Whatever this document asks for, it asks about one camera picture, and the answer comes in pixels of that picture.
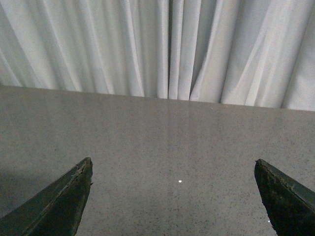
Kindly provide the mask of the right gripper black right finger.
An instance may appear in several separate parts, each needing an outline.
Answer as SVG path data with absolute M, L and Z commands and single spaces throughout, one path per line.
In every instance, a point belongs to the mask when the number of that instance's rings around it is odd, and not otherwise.
M 254 177 L 273 229 L 279 236 L 315 234 L 315 193 L 258 159 Z

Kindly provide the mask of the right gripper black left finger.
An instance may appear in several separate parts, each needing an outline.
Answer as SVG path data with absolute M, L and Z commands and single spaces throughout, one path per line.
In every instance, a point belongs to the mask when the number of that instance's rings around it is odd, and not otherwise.
M 93 163 L 84 158 L 0 220 L 2 236 L 74 236 L 86 206 Z

